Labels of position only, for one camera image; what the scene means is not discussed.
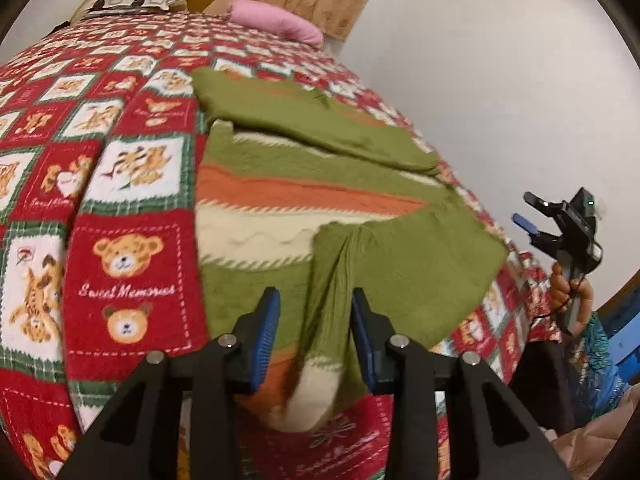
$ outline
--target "white wall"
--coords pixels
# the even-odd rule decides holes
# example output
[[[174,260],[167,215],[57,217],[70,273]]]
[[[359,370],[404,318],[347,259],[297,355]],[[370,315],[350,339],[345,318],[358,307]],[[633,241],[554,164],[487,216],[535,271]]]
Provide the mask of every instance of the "white wall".
[[[519,246],[522,201],[608,213],[598,304],[640,267],[640,70],[596,0],[371,0],[340,59],[396,104]]]
[[[69,20],[84,0],[30,0],[0,43],[0,64]]]

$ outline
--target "hand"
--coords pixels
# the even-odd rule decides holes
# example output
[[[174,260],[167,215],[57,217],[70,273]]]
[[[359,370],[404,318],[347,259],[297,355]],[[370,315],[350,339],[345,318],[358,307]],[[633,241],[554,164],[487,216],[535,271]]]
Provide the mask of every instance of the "hand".
[[[580,280],[572,280],[571,283],[568,283],[562,276],[562,266],[558,262],[553,264],[551,271],[551,290],[549,293],[551,294],[552,312],[564,312],[566,306],[563,305],[568,303],[569,293],[577,288],[577,295],[580,296],[580,311],[574,326],[569,327],[569,330],[574,336],[580,335],[587,327],[593,311],[593,288],[591,283],[587,279],[582,280],[582,283],[580,283]]]

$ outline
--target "metal screw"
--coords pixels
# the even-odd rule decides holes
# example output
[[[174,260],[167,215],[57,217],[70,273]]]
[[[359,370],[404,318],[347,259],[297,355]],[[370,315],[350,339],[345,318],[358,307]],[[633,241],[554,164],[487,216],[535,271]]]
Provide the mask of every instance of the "metal screw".
[[[233,334],[223,334],[218,338],[218,344],[227,348],[235,346],[237,342],[238,338]]]
[[[462,360],[468,365],[476,366],[477,364],[480,364],[482,358],[478,352],[467,350],[462,354]]]
[[[164,352],[160,350],[152,350],[146,355],[146,362],[152,365],[158,365],[164,360]]]
[[[389,344],[395,348],[405,348],[409,346],[409,338],[404,334],[393,334],[389,338]]]

